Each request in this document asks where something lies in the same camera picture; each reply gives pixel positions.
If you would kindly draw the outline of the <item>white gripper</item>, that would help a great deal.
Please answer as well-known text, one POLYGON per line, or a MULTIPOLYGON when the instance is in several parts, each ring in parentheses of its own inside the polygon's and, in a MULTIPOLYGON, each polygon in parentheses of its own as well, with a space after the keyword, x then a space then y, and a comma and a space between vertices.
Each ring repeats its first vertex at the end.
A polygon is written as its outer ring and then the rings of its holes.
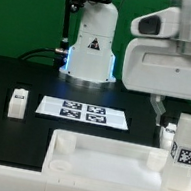
POLYGON ((164 96, 191 100, 191 56, 180 55, 175 42, 137 38, 127 46, 122 69, 126 89, 148 92, 156 125, 166 113, 164 96))

